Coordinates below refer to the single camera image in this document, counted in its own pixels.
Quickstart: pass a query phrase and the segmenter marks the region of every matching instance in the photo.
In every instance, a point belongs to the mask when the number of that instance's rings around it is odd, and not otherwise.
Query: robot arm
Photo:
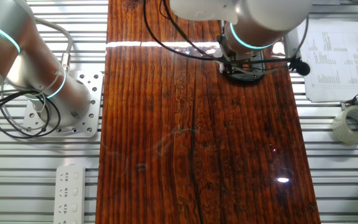
[[[238,54],[261,50],[302,23],[313,0],[171,0],[172,11],[194,21],[224,20],[225,45]]]
[[[31,83],[33,78],[24,78],[30,72],[37,73],[37,82],[43,83],[51,83],[54,74],[63,73],[60,62],[39,35],[29,5],[24,0],[0,0],[0,85],[10,75],[11,82],[23,88],[44,86]]]

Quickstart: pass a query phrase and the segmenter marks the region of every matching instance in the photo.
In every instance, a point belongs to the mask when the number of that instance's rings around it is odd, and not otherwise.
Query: paper sheet
[[[299,39],[304,30],[301,24]],[[311,101],[346,101],[358,94],[357,22],[310,20],[301,55],[311,67],[305,77],[306,97]]]

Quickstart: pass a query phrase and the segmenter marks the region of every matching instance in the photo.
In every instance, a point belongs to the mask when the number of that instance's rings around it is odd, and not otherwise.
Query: electrical outlet
[[[53,224],[84,224],[85,167],[60,166],[56,170]]]

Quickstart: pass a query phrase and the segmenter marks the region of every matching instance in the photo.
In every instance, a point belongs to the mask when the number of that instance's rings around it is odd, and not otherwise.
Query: metal frame
[[[75,50],[71,69],[104,71],[107,0],[27,2],[36,16],[56,22],[73,34]],[[314,6],[310,17],[358,21],[358,4],[341,0],[340,6]],[[66,38],[47,27],[38,25],[38,28],[48,47],[60,59],[62,49],[67,46]],[[308,101],[304,78],[296,73],[291,73],[290,78],[321,221],[358,223],[358,145],[345,146],[330,137],[331,123],[341,112],[341,104]],[[24,118],[27,99],[18,98],[7,106],[20,121]],[[9,128],[1,113],[0,123]],[[52,224],[55,170],[73,163],[87,168],[85,223],[94,223],[99,148],[99,130],[89,139],[41,138],[37,142],[18,141],[0,132],[0,223]]]
[[[98,131],[98,114],[100,111],[100,101],[103,87],[103,74],[101,72],[87,72],[87,71],[70,71],[70,75],[78,82],[84,84],[91,95],[91,102],[88,112],[79,119],[75,124],[67,127],[59,127],[56,131],[43,138],[90,138]],[[36,134],[39,130],[36,129],[45,125],[45,122],[38,116],[31,101],[28,102],[24,115],[24,127],[29,127],[24,130],[29,134]],[[49,125],[46,132],[52,130],[54,127]]]

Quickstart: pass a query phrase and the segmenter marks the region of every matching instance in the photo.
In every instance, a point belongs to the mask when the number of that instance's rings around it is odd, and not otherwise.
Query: glowing blue ring
[[[0,35],[5,37],[6,39],[8,39],[9,41],[12,42],[13,45],[15,45],[15,47],[17,48],[17,53],[20,53],[20,47],[19,47],[19,44],[16,43],[16,41],[10,36],[8,35],[7,33],[5,33],[4,31],[2,31],[0,29]]]
[[[48,99],[51,99],[52,97],[54,97],[56,94],[58,94],[60,92],[60,90],[62,90],[63,86],[65,85],[65,82],[66,82],[66,71],[64,70],[65,72],[65,76],[63,77],[63,82],[62,84],[60,85],[59,89],[56,90],[55,93],[51,94],[50,96],[47,96]]]
[[[261,50],[261,49],[265,49],[265,48],[273,45],[273,44],[269,44],[268,46],[265,46],[265,47],[255,47],[255,46],[249,45],[249,44],[245,43],[244,41],[242,41],[239,36],[237,36],[236,32],[234,31],[233,24],[231,24],[231,23],[230,23],[230,29],[231,29],[231,32],[232,32],[234,38],[236,38],[238,43],[242,44],[244,47],[247,47],[249,49]]]

